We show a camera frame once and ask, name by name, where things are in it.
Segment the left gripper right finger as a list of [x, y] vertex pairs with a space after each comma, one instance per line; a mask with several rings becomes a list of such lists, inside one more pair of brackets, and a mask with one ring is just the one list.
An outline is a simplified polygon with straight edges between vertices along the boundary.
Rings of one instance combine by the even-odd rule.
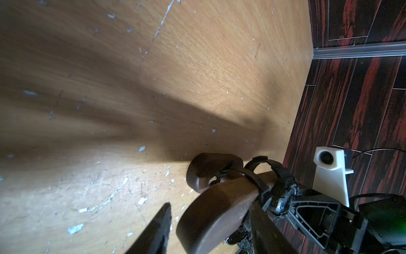
[[262, 210], [258, 201], [248, 211], [256, 254], [296, 254], [296, 250]]

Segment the wooden watch stand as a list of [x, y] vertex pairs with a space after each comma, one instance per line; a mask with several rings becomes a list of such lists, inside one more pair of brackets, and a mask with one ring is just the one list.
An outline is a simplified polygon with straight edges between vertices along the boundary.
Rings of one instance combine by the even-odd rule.
[[208, 254], [242, 225], [251, 204], [262, 191], [271, 189], [276, 173], [255, 174], [258, 164], [273, 170], [282, 164], [266, 156], [247, 165], [232, 154], [200, 153], [187, 170], [187, 184], [199, 196], [182, 215], [176, 234], [188, 254]]

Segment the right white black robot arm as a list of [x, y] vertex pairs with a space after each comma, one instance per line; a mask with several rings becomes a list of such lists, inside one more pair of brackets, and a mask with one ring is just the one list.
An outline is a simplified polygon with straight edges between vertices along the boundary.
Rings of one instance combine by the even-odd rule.
[[358, 208], [313, 189], [291, 198], [285, 217], [292, 226], [328, 254], [388, 254], [406, 249], [406, 199], [396, 194], [372, 193]]

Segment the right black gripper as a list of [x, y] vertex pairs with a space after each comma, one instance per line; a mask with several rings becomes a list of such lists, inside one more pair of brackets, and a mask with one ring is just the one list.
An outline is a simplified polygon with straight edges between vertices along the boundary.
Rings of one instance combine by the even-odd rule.
[[357, 254], [368, 220], [339, 201], [302, 189], [290, 198], [286, 219], [328, 254]]

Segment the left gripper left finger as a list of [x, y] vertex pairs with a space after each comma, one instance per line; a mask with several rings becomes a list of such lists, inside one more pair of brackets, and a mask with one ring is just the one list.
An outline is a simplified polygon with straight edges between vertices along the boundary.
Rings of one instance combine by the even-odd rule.
[[166, 254], [171, 229], [171, 204], [165, 203], [126, 254]]

